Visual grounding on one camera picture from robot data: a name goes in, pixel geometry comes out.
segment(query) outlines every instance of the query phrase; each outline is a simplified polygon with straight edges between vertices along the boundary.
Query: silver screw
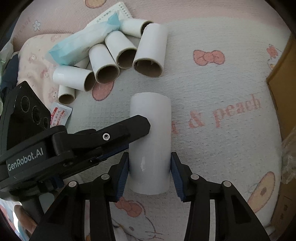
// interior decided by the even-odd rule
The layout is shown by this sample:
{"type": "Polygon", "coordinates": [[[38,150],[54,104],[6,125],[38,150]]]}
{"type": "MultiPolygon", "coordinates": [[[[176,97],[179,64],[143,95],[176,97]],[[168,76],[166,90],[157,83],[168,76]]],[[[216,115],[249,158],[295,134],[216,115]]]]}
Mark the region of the silver screw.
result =
{"type": "Polygon", "coordinates": [[[75,181],[72,181],[72,182],[69,182],[69,187],[73,188],[77,185],[77,182],[75,181]]]}
{"type": "Polygon", "coordinates": [[[193,179],[193,180],[197,180],[197,179],[199,179],[199,175],[197,175],[197,174],[192,174],[191,176],[191,179],[193,179]]]}
{"type": "Polygon", "coordinates": [[[223,182],[223,185],[229,188],[231,186],[231,182],[225,181],[223,182]]]}
{"type": "Polygon", "coordinates": [[[105,134],[103,135],[103,139],[104,139],[105,141],[109,140],[109,139],[110,139],[110,135],[109,135],[108,133],[105,133],[105,134]]]}
{"type": "Polygon", "coordinates": [[[108,179],[110,178],[110,176],[109,176],[108,174],[103,174],[103,175],[101,176],[101,178],[102,178],[103,180],[108,180],[108,179]]]}

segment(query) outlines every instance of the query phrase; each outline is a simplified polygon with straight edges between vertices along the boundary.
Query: red and white packet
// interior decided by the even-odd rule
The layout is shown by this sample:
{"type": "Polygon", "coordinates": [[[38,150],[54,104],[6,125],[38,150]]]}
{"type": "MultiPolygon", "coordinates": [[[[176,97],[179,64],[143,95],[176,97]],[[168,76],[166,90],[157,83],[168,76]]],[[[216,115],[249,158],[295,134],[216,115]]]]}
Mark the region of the red and white packet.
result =
{"type": "Polygon", "coordinates": [[[72,108],[53,102],[51,106],[50,127],[64,126],[72,112],[72,108]]]}

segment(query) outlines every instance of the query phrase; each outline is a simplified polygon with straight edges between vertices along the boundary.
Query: finger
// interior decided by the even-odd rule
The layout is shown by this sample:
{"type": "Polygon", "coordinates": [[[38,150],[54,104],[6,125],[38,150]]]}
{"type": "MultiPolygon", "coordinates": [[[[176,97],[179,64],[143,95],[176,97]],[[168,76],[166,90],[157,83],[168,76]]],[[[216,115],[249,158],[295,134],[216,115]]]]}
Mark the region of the finger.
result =
{"type": "Polygon", "coordinates": [[[15,205],[14,210],[20,224],[32,234],[37,227],[35,221],[26,213],[22,206],[15,205]]]}

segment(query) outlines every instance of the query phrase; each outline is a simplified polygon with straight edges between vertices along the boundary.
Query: camera lens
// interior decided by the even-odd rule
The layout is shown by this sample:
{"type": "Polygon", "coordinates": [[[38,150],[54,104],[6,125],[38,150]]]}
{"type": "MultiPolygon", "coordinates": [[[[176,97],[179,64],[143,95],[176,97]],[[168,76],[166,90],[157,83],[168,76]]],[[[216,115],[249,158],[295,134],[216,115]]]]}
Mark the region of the camera lens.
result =
{"type": "Polygon", "coordinates": [[[34,106],[33,111],[32,111],[32,117],[33,117],[33,121],[37,124],[40,123],[41,120],[41,114],[39,109],[37,108],[37,106],[34,106]]]}
{"type": "Polygon", "coordinates": [[[49,128],[49,120],[47,119],[47,117],[45,117],[43,119],[43,125],[44,125],[44,128],[45,129],[48,129],[49,128]]]}
{"type": "Polygon", "coordinates": [[[20,102],[20,106],[21,106],[23,112],[28,112],[28,110],[30,108],[30,101],[27,96],[22,97],[22,100],[20,102]]]}

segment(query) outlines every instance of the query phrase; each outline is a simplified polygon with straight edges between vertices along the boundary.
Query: dark blue fabric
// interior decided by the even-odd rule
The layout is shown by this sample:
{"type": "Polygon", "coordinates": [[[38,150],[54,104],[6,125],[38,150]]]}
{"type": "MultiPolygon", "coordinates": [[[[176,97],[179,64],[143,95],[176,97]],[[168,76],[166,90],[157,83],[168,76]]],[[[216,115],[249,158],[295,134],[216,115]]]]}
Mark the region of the dark blue fabric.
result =
{"type": "Polygon", "coordinates": [[[17,85],[18,64],[18,55],[16,54],[6,65],[6,70],[0,86],[0,95],[3,103],[8,93],[17,85]]]}

